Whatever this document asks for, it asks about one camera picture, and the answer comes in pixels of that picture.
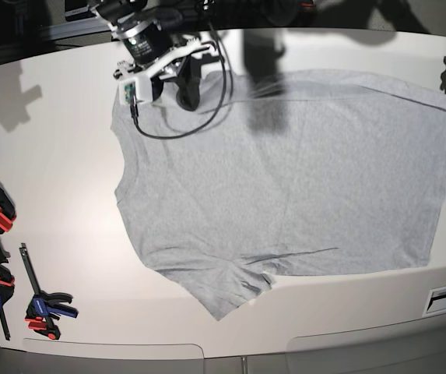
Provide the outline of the right arm black robot arm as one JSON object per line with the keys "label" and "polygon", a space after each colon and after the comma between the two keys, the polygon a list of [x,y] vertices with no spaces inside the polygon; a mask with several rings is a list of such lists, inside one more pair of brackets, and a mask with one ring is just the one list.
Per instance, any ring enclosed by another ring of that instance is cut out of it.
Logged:
{"label": "right arm black robot arm", "polygon": [[145,1],[99,1],[90,7],[132,57],[131,62],[120,61],[114,71],[119,101],[122,105],[154,102],[165,83],[174,83],[177,104],[194,111],[200,102],[200,78],[194,72],[193,55],[216,45],[171,33],[181,21],[177,10],[157,13],[145,7]]}

